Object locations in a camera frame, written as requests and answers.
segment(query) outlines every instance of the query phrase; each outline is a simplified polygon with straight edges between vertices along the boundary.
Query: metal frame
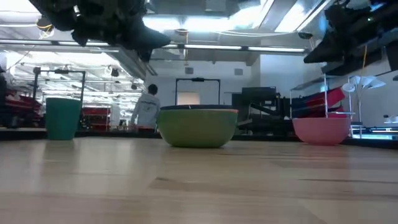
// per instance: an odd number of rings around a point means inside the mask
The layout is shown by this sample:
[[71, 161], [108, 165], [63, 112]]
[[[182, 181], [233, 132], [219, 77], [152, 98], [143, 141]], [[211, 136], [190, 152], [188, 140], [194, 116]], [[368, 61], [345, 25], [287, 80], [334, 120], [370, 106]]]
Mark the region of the metal frame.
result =
[[[60, 47], [80, 47], [75, 41], [63, 40], [16, 40], [16, 39], [0, 39], [0, 44], [12, 45], [41, 45], [41, 46], [60, 46]], [[104, 42], [87, 42], [87, 47], [99, 47], [103, 49], [112, 48]], [[269, 54], [287, 54], [287, 55], [304, 55], [308, 53], [308, 49], [297, 47], [276, 47], [276, 46], [240, 46], [240, 45], [203, 45], [203, 44], [169, 44], [161, 47], [162, 49], [190, 49], [190, 50], [230, 50], [240, 52], [266, 52]]]
[[221, 98], [221, 80], [214, 78], [176, 78], [175, 79], [175, 105], [177, 105], [177, 92], [178, 92], [178, 81], [180, 80], [189, 80], [192, 82], [204, 82], [204, 81], [216, 81], [218, 82], [218, 104], [220, 104]]
[[[351, 98], [351, 93], [348, 93], [348, 103], [349, 103], [349, 112], [329, 112], [329, 106], [328, 106], [328, 81], [326, 74], [323, 74], [323, 84], [325, 85], [325, 117], [328, 118], [329, 114], [347, 114], [349, 115], [350, 120], [353, 120], [353, 115], [355, 114], [353, 112], [353, 107], [352, 107], [352, 98]], [[293, 114], [292, 114], [292, 92], [295, 90], [303, 90], [303, 89], [296, 89], [297, 87], [293, 88], [290, 90], [290, 119], [293, 119]], [[353, 135], [353, 126], [359, 126], [359, 138], [362, 139], [362, 117], [361, 117], [361, 102], [359, 102], [359, 108], [358, 108], [358, 115], [359, 115], [359, 124], [351, 124], [349, 127], [349, 131], [351, 136]]]
[[32, 108], [34, 108], [35, 105], [35, 101], [36, 101], [36, 93], [37, 93], [37, 82], [39, 81], [39, 75], [42, 72], [54, 72], [54, 73], [81, 73], [83, 75], [82, 79], [81, 79], [81, 93], [80, 93], [80, 101], [81, 101], [81, 106], [80, 109], [83, 107], [83, 95], [84, 95], [84, 91], [85, 91], [85, 85], [86, 85], [86, 71], [83, 70], [60, 70], [60, 69], [56, 69], [56, 70], [42, 70], [40, 67], [35, 67], [33, 68], [33, 73], [35, 74], [35, 80], [34, 80], [34, 84], [33, 84], [33, 103], [32, 103]]

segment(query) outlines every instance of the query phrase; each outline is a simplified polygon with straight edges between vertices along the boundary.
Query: table surface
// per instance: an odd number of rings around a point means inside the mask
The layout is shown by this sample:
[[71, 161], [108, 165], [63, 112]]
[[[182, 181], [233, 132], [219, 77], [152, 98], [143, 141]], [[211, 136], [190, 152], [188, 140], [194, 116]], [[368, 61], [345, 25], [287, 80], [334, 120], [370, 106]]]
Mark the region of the table surface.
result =
[[398, 151], [161, 139], [0, 142], [0, 223], [397, 223]]

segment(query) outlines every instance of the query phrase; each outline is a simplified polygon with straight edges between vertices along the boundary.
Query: white jacket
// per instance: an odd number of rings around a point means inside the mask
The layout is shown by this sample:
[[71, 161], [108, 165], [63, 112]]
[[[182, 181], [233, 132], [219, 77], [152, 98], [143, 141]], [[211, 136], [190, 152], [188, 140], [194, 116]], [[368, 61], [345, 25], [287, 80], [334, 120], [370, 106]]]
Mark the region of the white jacket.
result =
[[160, 111], [160, 101], [154, 95], [143, 93], [138, 99], [136, 107], [132, 112], [131, 123], [135, 123], [138, 116], [137, 125], [148, 128], [156, 128], [156, 119]]

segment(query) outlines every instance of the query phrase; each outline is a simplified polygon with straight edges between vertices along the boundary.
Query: man in white jacket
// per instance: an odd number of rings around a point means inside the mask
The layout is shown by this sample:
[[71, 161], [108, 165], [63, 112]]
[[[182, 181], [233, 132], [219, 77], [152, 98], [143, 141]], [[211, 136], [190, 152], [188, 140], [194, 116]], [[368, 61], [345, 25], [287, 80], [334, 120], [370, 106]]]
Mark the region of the man in white jacket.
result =
[[157, 86], [151, 84], [148, 86], [148, 93], [143, 93], [138, 99], [136, 107], [132, 112], [131, 124], [137, 126], [139, 133], [154, 133], [156, 128], [156, 119], [160, 111], [160, 101], [155, 96]]

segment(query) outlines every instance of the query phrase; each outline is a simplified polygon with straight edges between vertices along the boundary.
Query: window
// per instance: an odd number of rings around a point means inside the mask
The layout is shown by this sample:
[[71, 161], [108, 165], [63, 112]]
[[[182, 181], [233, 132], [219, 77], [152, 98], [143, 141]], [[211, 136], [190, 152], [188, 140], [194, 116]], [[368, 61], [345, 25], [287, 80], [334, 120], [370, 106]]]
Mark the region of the window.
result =
[[199, 105], [200, 96], [195, 92], [178, 92], [177, 105]]

